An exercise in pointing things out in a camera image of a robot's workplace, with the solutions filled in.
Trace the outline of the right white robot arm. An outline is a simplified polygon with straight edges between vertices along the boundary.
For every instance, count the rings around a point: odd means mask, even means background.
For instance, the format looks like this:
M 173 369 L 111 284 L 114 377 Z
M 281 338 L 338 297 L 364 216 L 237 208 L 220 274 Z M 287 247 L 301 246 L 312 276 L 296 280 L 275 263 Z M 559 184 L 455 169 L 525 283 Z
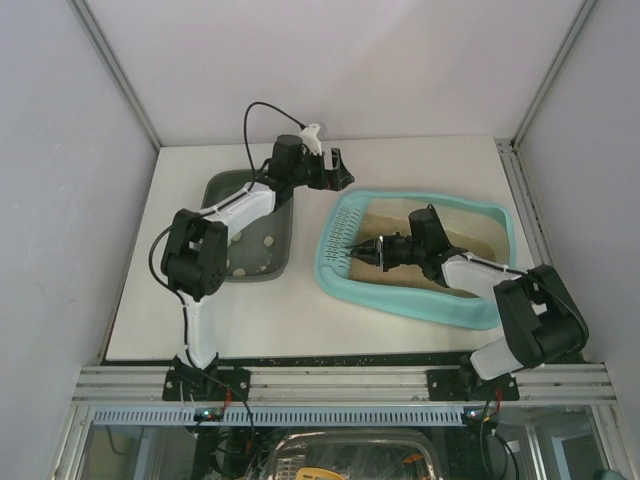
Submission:
M 495 303 L 503 336 L 471 353 L 463 382 L 486 383 L 581 351 L 588 326 L 554 267 L 520 271 L 454 246 L 433 205 L 408 216 L 411 234 L 396 232 L 350 247 L 350 256 L 383 272 L 415 265 L 436 284 Z

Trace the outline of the yellow plastic object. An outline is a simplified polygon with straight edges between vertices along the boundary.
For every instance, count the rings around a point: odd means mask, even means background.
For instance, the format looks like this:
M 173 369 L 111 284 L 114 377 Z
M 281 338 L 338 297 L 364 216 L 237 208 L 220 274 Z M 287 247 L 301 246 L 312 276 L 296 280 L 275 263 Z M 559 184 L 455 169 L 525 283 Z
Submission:
M 302 467 L 296 473 L 296 480 L 345 480 L 337 472 L 318 467 Z

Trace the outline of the grey plastic bin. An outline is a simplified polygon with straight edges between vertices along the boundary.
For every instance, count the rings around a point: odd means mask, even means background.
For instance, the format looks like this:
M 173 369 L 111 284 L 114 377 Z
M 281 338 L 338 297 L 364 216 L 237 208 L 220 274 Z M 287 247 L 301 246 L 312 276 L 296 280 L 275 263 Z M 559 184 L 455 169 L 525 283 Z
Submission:
M 213 176 L 205 189 L 201 207 L 219 203 L 251 180 L 250 170 L 230 170 Z M 278 278 L 285 270 L 290 254 L 294 221 L 294 199 L 268 216 L 261 217 L 245 227 L 241 239 L 230 240 L 227 249 L 228 282 L 256 283 Z M 264 245 L 264 238 L 271 236 L 274 244 Z M 234 277 L 232 272 L 242 268 L 246 275 Z

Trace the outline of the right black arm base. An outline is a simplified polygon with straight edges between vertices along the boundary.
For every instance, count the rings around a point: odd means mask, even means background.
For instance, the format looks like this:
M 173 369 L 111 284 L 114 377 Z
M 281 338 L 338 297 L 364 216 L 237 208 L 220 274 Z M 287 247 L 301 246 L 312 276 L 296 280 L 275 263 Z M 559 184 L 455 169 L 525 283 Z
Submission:
M 497 398 L 497 395 L 506 401 L 520 399 L 513 375 L 503 374 L 491 380 L 483 380 L 466 357 L 456 368 L 428 370 L 426 379 L 429 399 L 432 401 L 480 401 L 489 397 Z

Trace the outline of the teal litter box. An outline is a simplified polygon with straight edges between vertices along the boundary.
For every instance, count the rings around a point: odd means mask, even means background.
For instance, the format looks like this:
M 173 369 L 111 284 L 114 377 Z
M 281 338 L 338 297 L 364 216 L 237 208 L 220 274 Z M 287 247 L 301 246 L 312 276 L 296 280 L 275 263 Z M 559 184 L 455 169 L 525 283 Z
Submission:
M 359 241 L 357 234 L 366 213 L 406 220 L 410 212 L 428 204 L 434 205 L 448 234 L 478 240 L 491 247 L 497 262 L 516 264 L 513 219 L 500 204 L 418 191 L 355 189 L 339 197 L 323 228 L 315 256 L 317 284 L 334 298 L 404 317 L 471 330 L 499 326 L 492 300 L 465 298 L 442 288 L 433 291 L 349 278 L 348 247 Z

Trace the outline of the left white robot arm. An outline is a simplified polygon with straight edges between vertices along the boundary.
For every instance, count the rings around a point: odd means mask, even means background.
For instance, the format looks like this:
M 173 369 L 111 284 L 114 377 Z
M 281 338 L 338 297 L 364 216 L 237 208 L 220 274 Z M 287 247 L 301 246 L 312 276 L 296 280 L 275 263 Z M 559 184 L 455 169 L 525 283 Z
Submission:
M 320 125 L 310 124 L 298 134 L 278 136 L 265 169 L 254 180 L 210 207 L 178 211 L 164 231 L 160 269 L 167 281 L 161 285 L 182 304 L 181 362 L 205 370 L 218 358 L 212 321 L 202 309 L 225 281 L 231 238 L 279 210 L 298 187 L 341 191 L 355 181 L 338 148 L 331 150 L 331 166 L 325 166 L 320 130 Z

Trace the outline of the aluminium mounting rail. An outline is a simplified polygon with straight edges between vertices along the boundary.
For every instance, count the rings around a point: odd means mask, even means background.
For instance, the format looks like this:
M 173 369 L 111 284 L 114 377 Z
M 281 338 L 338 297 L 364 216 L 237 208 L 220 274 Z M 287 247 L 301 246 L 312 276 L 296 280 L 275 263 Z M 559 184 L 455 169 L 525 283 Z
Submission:
M 428 366 L 250 367 L 249 380 L 236 390 L 251 406 L 418 406 L 473 405 L 460 394 L 444 398 L 439 380 Z M 74 405 L 159 406 L 173 386 L 167 369 L 86 367 L 72 394 Z M 521 371 L 508 382 L 519 398 L 504 405 L 614 405 L 616 394 L 602 364 L 546 365 Z

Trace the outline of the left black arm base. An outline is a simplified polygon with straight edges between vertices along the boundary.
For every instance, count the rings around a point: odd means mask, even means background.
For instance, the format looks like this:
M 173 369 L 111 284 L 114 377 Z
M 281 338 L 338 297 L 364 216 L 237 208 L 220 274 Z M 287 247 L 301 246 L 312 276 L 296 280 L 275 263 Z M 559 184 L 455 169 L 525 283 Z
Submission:
M 175 357 L 165 375 L 162 400 L 247 401 L 250 385 L 251 372 L 247 369 L 214 364 L 202 371 Z

